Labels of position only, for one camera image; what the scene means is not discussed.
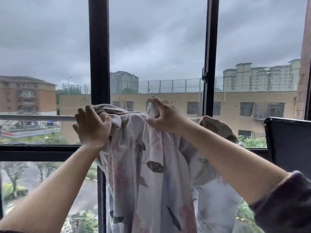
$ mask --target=person's left hand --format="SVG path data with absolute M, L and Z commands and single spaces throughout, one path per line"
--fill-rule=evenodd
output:
M 90 105 L 86 106 L 85 110 L 78 109 L 75 117 L 77 123 L 72 127 L 78 133 L 81 144 L 102 149 L 109 138 L 111 117 L 104 114 L 98 116 L 94 107 Z

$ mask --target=cloud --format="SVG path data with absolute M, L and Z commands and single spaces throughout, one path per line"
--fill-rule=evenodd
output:
M 300 57 L 307 0 L 220 0 L 216 76 Z M 199 78 L 207 0 L 109 0 L 110 69 L 140 80 Z M 87 0 L 2 0 L 0 74 L 89 83 Z

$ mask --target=forearm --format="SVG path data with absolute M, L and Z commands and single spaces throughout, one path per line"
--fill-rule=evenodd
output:
M 204 155 L 248 204 L 269 193 L 288 173 L 254 153 L 187 122 L 182 136 Z
M 0 221 L 1 230 L 60 232 L 99 150 L 81 146 L 35 192 Z

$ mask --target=person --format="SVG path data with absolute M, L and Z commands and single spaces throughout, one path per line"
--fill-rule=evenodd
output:
M 311 182 L 300 172 L 288 173 L 252 152 L 184 117 L 172 104 L 149 100 L 158 109 L 146 122 L 185 137 L 251 206 L 266 233 L 311 232 Z M 108 142 L 111 118 L 87 106 L 76 114 L 74 129 L 82 146 L 36 191 L 1 221 L 0 230 L 59 232 L 95 157 Z

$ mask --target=street lamp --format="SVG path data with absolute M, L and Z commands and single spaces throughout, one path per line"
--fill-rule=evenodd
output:
M 68 94 L 70 95 L 70 88 L 69 88 L 69 79 L 71 79 L 72 77 L 68 78 Z

